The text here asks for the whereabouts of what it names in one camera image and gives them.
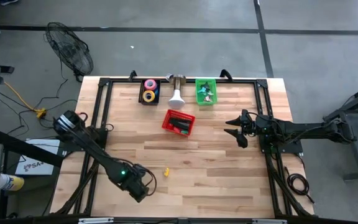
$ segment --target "pink tape roll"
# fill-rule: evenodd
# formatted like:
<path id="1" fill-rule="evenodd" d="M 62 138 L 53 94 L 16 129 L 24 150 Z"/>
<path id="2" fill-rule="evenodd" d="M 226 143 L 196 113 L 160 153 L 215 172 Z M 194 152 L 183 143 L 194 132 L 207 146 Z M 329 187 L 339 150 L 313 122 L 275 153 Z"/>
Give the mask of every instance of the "pink tape roll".
<path id="1" fill-rule="evenodd" d="M 157 84 L 154 80 L 146 80 L 146 82 L 144 82 L 144 88 L 146 90 L 155 90 L 157 87 Z"/>

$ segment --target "tape roll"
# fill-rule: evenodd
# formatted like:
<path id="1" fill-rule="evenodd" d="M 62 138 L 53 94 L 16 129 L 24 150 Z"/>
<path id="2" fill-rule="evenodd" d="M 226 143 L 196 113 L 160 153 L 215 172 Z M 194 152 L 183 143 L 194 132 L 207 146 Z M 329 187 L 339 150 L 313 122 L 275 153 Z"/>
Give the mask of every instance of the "tape roll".
<path id="1" fill-rule="evenodd" d="M 152 102 L 153 100 L 155 99 L 155 94 L 153 91 L 151 90 L 146 90 L 143 92 L 143 100 L 146 102 L 146 103 L 150 103 Z"/>
<path id="2" fill-rule="evenodd" d="M 146 81 L 144 82 L 144 88 L 145 88 L 146 90 L 155 90 L 156 87 L 157 87 L 157 83 L 156 83 L 154 80 L 152 80 L 152 79 L 146 80 Z"/>

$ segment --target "electric fan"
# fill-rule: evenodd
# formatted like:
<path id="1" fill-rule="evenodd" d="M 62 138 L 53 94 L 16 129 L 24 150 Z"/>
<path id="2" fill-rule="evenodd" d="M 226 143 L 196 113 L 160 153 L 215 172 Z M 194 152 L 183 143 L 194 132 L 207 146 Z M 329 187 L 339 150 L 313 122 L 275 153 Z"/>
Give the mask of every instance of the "electric fan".
<path id="1" fill-rule="evenodd" d="M 73 70 L 75 79 L 82 82 L 79 77 L 89 75 L 93 70 L 93 61 L 88 45 L 67 26 L 59 22 L 48 23 L 45 35 L 60 60 Z"/>

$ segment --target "green objects in basket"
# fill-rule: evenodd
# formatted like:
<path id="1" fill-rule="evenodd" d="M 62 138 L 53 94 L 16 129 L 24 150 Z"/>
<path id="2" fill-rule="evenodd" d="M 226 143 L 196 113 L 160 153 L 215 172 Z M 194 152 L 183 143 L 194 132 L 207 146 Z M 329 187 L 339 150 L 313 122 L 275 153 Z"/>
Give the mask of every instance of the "green objects in basket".
<path id="1" fill-rule="evenodd" d="M 218 101 L 214 79 L 196 80 L 196 101 L 199 105 L 213 105 Z"/>

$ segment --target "yellow tape roll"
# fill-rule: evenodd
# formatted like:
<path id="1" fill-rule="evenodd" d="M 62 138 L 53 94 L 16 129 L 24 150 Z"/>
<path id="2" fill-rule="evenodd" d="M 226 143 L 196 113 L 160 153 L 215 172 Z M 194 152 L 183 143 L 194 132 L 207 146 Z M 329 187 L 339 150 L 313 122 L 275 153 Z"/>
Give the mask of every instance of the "yellow tape roll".
<path id="1" fill-rule="evenodd" d="M 152 102 L 155 99 L 155 94 L 151 90 L 146 90 L 143 92 L 143 100 L 147 103 Z"/>

